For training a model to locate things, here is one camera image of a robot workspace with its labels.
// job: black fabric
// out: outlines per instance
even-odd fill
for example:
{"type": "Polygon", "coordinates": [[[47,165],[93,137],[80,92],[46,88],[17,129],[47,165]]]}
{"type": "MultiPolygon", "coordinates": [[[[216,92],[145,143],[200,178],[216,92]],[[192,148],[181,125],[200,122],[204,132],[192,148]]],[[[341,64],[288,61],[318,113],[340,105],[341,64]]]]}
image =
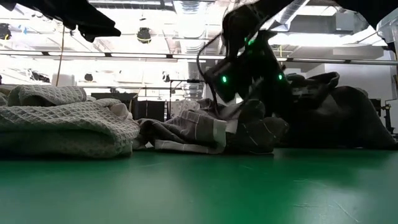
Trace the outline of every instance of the black fabric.
{"type": "Polygon", "coordinates": [[[336,72],[324,73],[305,79],[301,75],[287,75],[286,78],[291,81],[290,86],[293,90],[302,92],[300,95],[294,95],[295,110],[314,110],[318,108],[329,92],[334,89],[340,78],[336,72]]]}
{"type": "Polygon", "coordinates": [[[380,99],[370,99],[374,109],[376,110],[377,114],[381,116],[381,100],[380,99]]]}
{"type": "Polygon", "coordinates": [[[289,123],[284,143],[289,147],[394,148],[394,138],[383,126],[366,94],[350,86],[334,87],[338,77],[337,73],[327,73],[309,78],[307,83],[318,80],[319,85],[326,86],[322,89],[326,94],[318,93],[324,97],[318,96],[322,102],[316,108],[300,104],[300,100],[308,99],[298,99],[296,119],[289,123]]]}
{"type": "Polygon", "coordinates": [[[137,118],[141,119],[147,117],[147,101],[138,101],[138,110],[137,110],[137,118]]]}
{"type": "Polygon", "coordinates": [[[146,118],[164,121],[164,101],[148,101],[146,118]]]}
{"type": "Polygon", "coordinates": [[[87,0],[74,1],[44,1],[44,0],[9,0],[1,2],[8,10],[13,10],[16,4],[41,12],[49,19],[63,22],[63,25],[75,30],[78,26],[80,34],[89,42],[96,37],[119,37],[115,22],[99,12],[87,0]]]}

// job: green mat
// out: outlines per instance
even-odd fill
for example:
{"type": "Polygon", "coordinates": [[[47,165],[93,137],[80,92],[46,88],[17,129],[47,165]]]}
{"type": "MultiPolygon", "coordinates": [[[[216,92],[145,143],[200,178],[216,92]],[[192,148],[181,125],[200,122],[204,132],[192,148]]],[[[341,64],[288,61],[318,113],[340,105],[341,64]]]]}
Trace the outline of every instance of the green mat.
{"type": "Polygon", "coordinates": [[[398,220],[398,154],[136,152],[115,161],[2,161],[0,223],[369,223],[398,220]]]}

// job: ceiling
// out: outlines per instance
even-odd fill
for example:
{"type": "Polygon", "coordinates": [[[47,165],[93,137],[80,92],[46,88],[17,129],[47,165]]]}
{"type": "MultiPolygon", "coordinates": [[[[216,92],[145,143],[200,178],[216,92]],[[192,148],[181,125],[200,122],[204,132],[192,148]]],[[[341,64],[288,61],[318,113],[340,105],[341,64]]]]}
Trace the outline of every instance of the ceiling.
{"type": "MultiPolygon", "coordinates": [[[[221,32],[223,16],[239,6],[230,0],[89,2],[116,22],[116,28],[122,32],[120,37],[96,38],[89,43],[75,31],[66,30],[63,35],[62,23],[50,21],[38,12],[23,6],[17,6],[10,12],[0,6],[0,23],[10,24],[12,31],[10,40],[0,40],[0,50],[59,52],[63,40],[65,52],[197,54],[201,47],[221,32]],[[142,44],[137,40],[140,27],[150,28],[150,44],[142,44]]],[[[274,27],[280,34],[279,38],[270,40],[270,44],[277,57],[375,59],[382,56],[379,45],[383,43],[360,15],[340,8],[333,1],[301,2],[304,4],[298,11],[290,14],[281,12],[280,16],[289,16],[288,22],[274,27]],[[331,42],[325,39],[326,36],[339,39],[339,45],[324,47],[331,42]]],[[[215,41],[204,51],[205,55],[223,53],[221,41],[215,41]]],[[[202,64],[203,67],[209,67],[215,61],[205,60],[202,64]]],[[[316,64],[287,63],[287,66],[306,72],[316,64]]],[[[188,71],[189,77],[194,77],[191,74],[197,75],[195,69],[189,68],[188,71]]]]}

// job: ventilation duct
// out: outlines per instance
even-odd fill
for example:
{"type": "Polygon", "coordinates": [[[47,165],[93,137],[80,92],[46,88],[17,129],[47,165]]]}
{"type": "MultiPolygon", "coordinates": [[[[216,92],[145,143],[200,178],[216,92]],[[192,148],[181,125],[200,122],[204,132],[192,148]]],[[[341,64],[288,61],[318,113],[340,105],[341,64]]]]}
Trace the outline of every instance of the ventilation duct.
{"type": "MultiPolygon", "coordinates": [[[[174,1],[175,12],[180,21],[178,34],[182,38],[180,40],[181,51],[183,54],[197,54],[205,45],[204,39],[206,34],[206,9],[209,2],[200,1],[174,1]]],[[[199,79],[198,68],[196,63],[188,62],[188,78],[199,79]]],[[[188,100],[198,100],[203,95],[202,83],[186,83],[183,86],[184,97],[188,100]]]]}
{"type": "Polygon", "coordinates": [[[175,12],[179,21],[181,51],[183,54],[196,54],[204,46],[203,39],[206,34],[205,13],[208,2],[200,1],[174,1],[175,12]]]}
{"type": "Polygon", "coordinates": [[[272,29],[279,32],[288,32],[290,29],[290,23],[294,17],[297,16],[299,10],[309,1],[310,0],[295,0],[274,16],[272,22],[267,22],[262,28],[272,29]]]}
{"type": "Polygon", "coordinates": [[[89,0],[88,2],[95,8],[100,9],[150,9],[174,11],[172,0],[89,0]]]}

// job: overhead pipe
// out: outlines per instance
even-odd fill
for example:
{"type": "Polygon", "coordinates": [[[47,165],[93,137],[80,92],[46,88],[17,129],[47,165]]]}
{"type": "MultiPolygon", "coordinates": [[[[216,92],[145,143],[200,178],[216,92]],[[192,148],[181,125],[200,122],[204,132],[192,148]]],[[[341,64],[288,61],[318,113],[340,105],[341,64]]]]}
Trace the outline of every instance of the overhead pipe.
{"type": "Polygon", "coordinates": [[[172,0],[89,0],[88,2],[100,9],[149,9],[175,12],[172,0]]]}
{"type": "MultiPolygon", "coordinates": [[[[129,53],[99,53],[95,52],[96,56],[91,55],[94,52],[67,52],[71,54],[81,54],[77,55],[64,55],[64,58],[72,58],[72,59],[90,59],[93,58],[97,60],[111,60],[117,59],[121,60],[138,60],[138,59],[156,59],[158,62],[166,62],[169,60],[178,59],[195,59],[196,55],[164,55],[164,57],[158,57],[162,54],[129,54],[129,53]]],[[[41,51],[29,51],[29,50],[0,50],[0,55],[8,55],[8,56],[29,56],[30,58],[49,58],[54,60],[59,60],[60,52],[41,52],[41,51]]],[[[202,55],[200,56],[201,60],[219,60],[224,58],[224,55],[202,55]]],[[[349,65],[393,65],[398,66],[398,61],[396,60],[372,60],[372,59],[344,59],[344,58],[301,58],[301,57],[277,57],[277,60],[280,62],[295,62],[295,63],[338,63],[338,64],[349,64],[349,65]]]]}
{"type": "MultiPolygon", "coordinates": [[[[208,2],[198,1],[174,1],[175,12],[178,16],[180,30],[178,34],[184,39],[203,39],[206,34],[205,17],[208,2]]],[[[180,40],[181,51],[183,54],[197,54],[205,46],[205,41],[180,40]]],[[[188,62],[187,79],[199,79],[196,63],[188,62]]],[[[202,96],[202,83],[187,83],[184,85],[185,98],[192,99],[202,96]]]]}

